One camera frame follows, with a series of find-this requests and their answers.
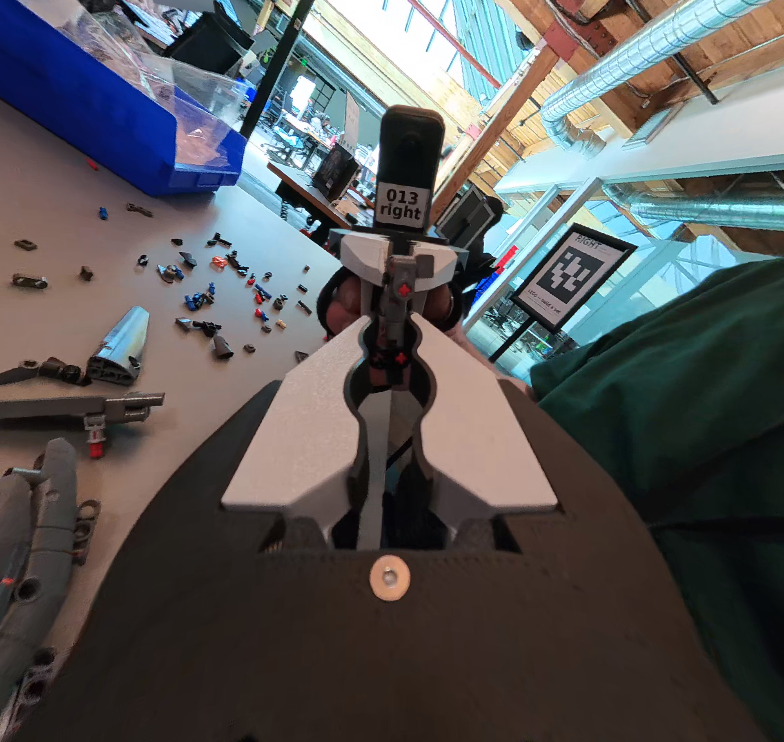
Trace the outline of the grey lego engine panel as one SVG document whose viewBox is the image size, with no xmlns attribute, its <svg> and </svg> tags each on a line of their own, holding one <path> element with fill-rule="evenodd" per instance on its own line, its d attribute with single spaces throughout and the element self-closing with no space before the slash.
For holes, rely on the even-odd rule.
<svg viewBox="0 0 784 742">
<path fill-rule="evenodd" d="M 132 386 L 141 371 L 150 315 L 133 306 L 104 336 L 85 366 L 92 381 Z"/>
</svg>

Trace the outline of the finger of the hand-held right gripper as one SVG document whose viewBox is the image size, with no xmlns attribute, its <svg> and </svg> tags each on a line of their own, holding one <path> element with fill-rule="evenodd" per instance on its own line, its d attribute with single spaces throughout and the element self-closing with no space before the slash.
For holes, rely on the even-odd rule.
<svg viewBox="0 0 784 742">
<path fill-rule="evenodd" d="M 393 242 L 386 235 L 344 235 L 339 242 L 343 267 L 366 287 L 386 288 Z"/>
<path fill-rule="evenodd" d="M 414 246 L 415 293 L 447 285 L 454 277 L 459 250 L 451 246 Z"/>
</svg>

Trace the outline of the person's right hand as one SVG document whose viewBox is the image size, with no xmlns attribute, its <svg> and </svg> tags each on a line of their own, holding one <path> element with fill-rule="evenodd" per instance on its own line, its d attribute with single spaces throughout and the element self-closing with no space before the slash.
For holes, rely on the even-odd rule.
<svg viewBox="0 0 784 742">
<path fill-rule="evenodd" d="M 348 274 L 332 291 L 326 308 L 325 326 L 329 335 L 341 333 L 361 316 L 361 280 Z M 440 286 L 426 294 L 423 316 L 447 332 L 463 318 L 462 294 L 455 294 L 451 286 Z"/>
</svg>

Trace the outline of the small grey lego assembly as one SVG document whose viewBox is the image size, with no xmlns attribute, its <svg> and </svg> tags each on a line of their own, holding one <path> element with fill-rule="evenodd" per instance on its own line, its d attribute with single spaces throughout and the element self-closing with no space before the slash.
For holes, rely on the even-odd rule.
<svg viewBox="0 0 784 742">
<path fill-rule="evenodd" d="M 371 300 L 376 327 L 367 346 L 370 379 L 378 390 L 408 384 L 417 338 L 410 320 L 416 284 L 414 254 L 393 254 L 387 258 L 381 283 Z"/>
</svg>

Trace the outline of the wooden desk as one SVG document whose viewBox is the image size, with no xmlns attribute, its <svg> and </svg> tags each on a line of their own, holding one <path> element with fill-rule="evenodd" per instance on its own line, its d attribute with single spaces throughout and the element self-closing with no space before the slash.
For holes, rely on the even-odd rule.
<svg viewBox="0 0 784 742">
<path fill-rule="evenodd" d="M 371 220 L 362 213 L 359 206 L 351 200 L 348 200 L 347 207 L 344 208 L 330 202 L 312 184 L 312 178 L 298 168 L 269 161 L 267 169 L 280 179 L 275 194 L 289 206 L 305 210 L 316 222 L 310 227 L 308 237 L 318 246 L 323 248 L 327 244 L 331 230 L 370 228 Z"/>
</svg>

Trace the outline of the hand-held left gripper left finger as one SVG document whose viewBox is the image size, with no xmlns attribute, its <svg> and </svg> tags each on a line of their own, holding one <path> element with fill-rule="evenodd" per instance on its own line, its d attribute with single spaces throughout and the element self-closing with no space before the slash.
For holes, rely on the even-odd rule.
<svg viewBox="0 0 784 742">
<path fill-rule="evenodd" d="M 309 519 L 335 548 L 358 540 L 368 494 L 368 430 L 360 407 L 372 394 L 360 317 L 282 380 L 221 499 L 232 512 Z"/>
</svg>

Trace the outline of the blue storage bin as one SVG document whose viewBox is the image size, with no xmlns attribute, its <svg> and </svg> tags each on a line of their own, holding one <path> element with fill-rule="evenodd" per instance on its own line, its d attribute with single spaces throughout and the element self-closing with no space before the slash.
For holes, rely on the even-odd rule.
<svg viewBox="0 0 784 742">
<path fill-rule="evenodd" d="M 175 116 L 19 0 L 1 0 L 1 96 L 151 197 L 234 186 L 246 140 L 228 129 L 224 165 L 176 158 Z"/>
</svg>

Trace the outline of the long grey lego beam assembly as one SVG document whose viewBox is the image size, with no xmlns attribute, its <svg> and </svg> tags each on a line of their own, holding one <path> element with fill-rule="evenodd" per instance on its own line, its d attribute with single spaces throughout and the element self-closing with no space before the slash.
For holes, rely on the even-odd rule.
<svg viewBox="0 0 784 742">
<path fill-rule="evenodd" d="M 153 407 L 162 406 L 165 393 L 126 395 L 108 398 L 103 395 L 38 398 L 1 401 L 2 420 L 70 417 L 82 421 L 87 433 L 90 457 L 104 456 L 107 426 L 140 423 L 151 414 Z"/>
</svg>

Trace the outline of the black monitor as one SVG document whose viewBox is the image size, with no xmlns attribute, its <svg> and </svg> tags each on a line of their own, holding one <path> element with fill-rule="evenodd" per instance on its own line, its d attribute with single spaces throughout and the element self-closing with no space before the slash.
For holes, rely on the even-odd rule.
<svg viewBox="0 0 784 742">
<path fill-rule="evenodd" d="M 336 143 L 312 176 L 311 186 L 329 202 L 337 201 L 355 179 L 359 168 L 353 154 Z"/>
</svg>

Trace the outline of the silver ventilation duct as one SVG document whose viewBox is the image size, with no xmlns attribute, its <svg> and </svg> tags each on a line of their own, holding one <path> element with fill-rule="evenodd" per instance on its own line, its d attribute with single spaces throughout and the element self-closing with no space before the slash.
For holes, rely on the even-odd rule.
<svg viewBox="0 0 784 742">
<path fill-rule="evenodd" d="M 631 184 L 604 184 L 604 194 L 641 223 L 678 220 L 716 227 L 783 231 L 782 194 L 735 192 L 690 197 L 684 192 L 652 193 Z"/>
<path fill-rule="evenodd" d="M 575 149 L 586 159 L 597 156 L 604 140 L 575 127 L 568 119 L 570 113 L 770 1 L 681 0 L 545 100 L 540 118 L 547 136 L 558 147 Z"/>
</svg>

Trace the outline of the partly built grey lego model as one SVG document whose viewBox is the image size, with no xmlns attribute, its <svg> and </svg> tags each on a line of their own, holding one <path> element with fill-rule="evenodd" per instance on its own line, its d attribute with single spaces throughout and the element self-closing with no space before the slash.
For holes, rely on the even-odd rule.
<svg viewBox="0 0 784 742">
<path fill-rule="evenodd" d="M 100 504 L 78 504 L 77 487 L 77 453 L 64 438 L 49 441 L 33 468 L 2 475 L 2 710 L 34 664 L 89 550 L 94 524 L 83 512 L 99 513 Z"/>
</svg>

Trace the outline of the white air vent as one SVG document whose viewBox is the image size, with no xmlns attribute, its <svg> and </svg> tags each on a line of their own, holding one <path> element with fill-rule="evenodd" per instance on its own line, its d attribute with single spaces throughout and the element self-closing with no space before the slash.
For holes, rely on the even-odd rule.
<svg viewBox="0 0 784 742">
<path fill-rule="evenodd" d="M 624 150 L 635 150 L 649 145 L 663 129 L 681 112 L 683 104 L 665 107 L 654 113 L 646 120 L 641 128 L 632 137 L 627 139 L 623 145 Z"/>
</svg>

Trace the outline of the black equipment case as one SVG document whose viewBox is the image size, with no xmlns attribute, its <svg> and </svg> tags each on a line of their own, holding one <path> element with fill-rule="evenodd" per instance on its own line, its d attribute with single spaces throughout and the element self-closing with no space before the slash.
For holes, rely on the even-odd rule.
<svg viewBox="0 0 784 742">
<path fill-rule="evenodd" d="M 253 45 L 250 37 L 224 11 L 204 12 L 163 51 L 178 60 L 215 74 L 229 75 Z"/>
</svg>

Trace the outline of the black pole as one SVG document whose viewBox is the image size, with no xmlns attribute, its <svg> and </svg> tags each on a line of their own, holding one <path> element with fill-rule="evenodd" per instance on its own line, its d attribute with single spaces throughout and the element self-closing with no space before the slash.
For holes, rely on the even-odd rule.
<svg viewBox="0 0 784 742">
<path fill-rule="evenodd" d="M 278 42 L 277 49 L 275 50 L 260 83 L 256 87 L 256 95 L 242 122 L 240 135 L 246 140 L 250 140 L 252 133 L 256 129 L 260 117 L 263 114 L 267 101 L 271 98 L 277 88 L 282 71 L 285 69 L 293 48 L 299 38 L 303 23 L 307 19 L 314 2 L 315 0 L 299 0 L 294 12 L 290 16 L 287 28 Z"/>
</svg>

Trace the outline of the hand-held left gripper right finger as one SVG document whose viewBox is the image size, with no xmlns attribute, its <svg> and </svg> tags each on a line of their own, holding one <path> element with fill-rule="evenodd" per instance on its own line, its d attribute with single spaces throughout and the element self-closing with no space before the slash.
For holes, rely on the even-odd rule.
<svg viewBox="0 0 784 742">
<path fill-rule="evenodd" d="M 512 408 L 522 390 L 414 314 L 410 385 L 424 397 L 414 458 L 430 510 L 456 536 L 466 522 L 549 514 L 559 501 Z"/>
</svg>

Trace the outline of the black framed marker sign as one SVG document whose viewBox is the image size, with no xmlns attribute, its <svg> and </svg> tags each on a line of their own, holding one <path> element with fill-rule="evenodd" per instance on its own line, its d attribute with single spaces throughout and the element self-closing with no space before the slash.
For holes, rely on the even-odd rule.
<svg viewBox="0 0 784 742">
<path fill-rule="evenodd" d="M 627 241 L 574 223 L 510 296 L 524 319 L 489 361 L 497 362 L 534 324 L 557 334 L 636 251 Z"/>
</svg>

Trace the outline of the person's right forearm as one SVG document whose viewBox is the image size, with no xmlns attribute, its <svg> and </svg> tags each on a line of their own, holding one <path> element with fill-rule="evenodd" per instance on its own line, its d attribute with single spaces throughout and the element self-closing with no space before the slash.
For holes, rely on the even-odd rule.
<svg viewBox="0 0 784 742">
<path fill-rule="evenodd" d="M 655 529 L 782 538 L 783 262 L 720 270 L 518 387 Z"/>
</svg>

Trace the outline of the clear plastic bags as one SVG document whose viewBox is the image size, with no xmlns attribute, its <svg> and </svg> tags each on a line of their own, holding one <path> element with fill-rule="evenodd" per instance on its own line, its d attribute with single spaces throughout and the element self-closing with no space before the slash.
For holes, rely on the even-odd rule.
<svg viewBox="0 0 784 742">
<path fill-rule="evenodd" d="M 3 22 L 3 53 L 39 73 L 40 81 L 52 67 L 59 85 L 64 84 L 66 67 L 77 66 L 76 56 L 68 55 L 64 47 L 70 41 L 87 66 L 111 70 L 174 116 L 177 161 L 226 165 L 224 140 L 243 96 L 236 81 L 154 54 L 140 28 L 121 11 L 93 14 L 78 0 L 14 1 L 33 15 L 41 31 L 35 33 L 32 22 Z"/>
</svg>

